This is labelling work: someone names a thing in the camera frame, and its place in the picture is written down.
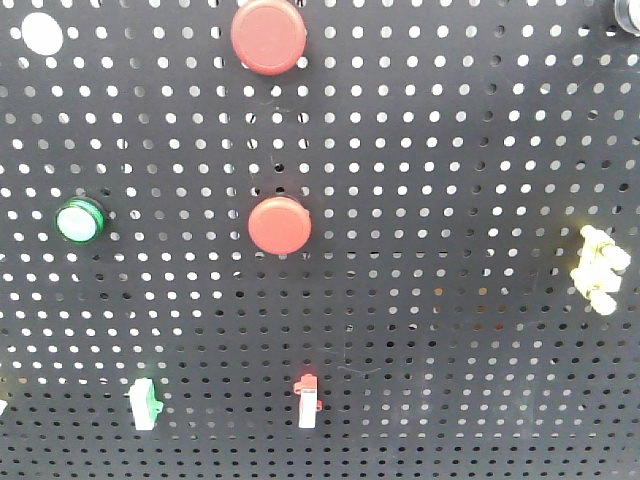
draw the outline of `white circle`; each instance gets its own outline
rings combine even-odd
[[[98,231],[95,220],[81,208],[69,207],[58,213],[58,229],[69,240],[88,242]]]
[[[22,21],[24,43],[40,55],[54,55],[62,48],[62,29],[53,17],[46,13],[30,13]]]

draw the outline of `green light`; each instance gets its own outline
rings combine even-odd
[[[88,243],[102,233],[105,217],[105,211],[98,202],[74,197],[56,212],[56,228],[70,242]]]

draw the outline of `red button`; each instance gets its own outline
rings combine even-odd
[[[231,40],[251,70],[278,75],[302,56],[307,30],[298,10],[286,0],[250,0],[233,18]]]
[[[251,212],[249,235],[265,252],[275,255],[293,253],[309,240],[311,217],[302,205],[291,198],[269,198]]]

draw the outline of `pegboard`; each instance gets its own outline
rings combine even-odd
[[[610,317],[569,278],[584,224],[638,245],[613,2],[296,4],[305,56],[262,77],[233,1],[0,2],[0,476],[637,477],[637,263]],[[88,245],[53,225],[76,194],[111,212]],[[251,242],[275,194],[304,251]]]

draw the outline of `electrical component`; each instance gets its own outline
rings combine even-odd
[[[615,271],[624,270],[631,263],[631,256],[616,246],[604,231],[591,225],[580,230],[584,245],[578,268],[571,271],[571,278],[578,291],[591,302],[600,315],[616,311],[616,301],[608,295],[620,291],[622,277]]]
[[[274,255],[301,249],[311,235],[311,216],[289,197],[272,197],[249,216],[249,235],[258,248]]]
[[[640,0],[615,0],[613,8],[622,29],[640,36]]]
[[[298,9],[286,0],[250,0],[233,19],[231,41],[251,70],[278,75],[302,56],[307,30]]]
[[[89,243],[102,233],[106,217],[95,200],[73,197],[56,212],[56,229],[70,242]]]
[[[153,380],[139,378],[129,389],[129,402],[133,412],[136,430],[153,430],[158,414],[164,404],[156,400]]]
[[[318,377],[310,373],[303,375],[293,391],[300,395],[298,428],[315,428],[316,413],[322,410],[322,401],[318,400]]]

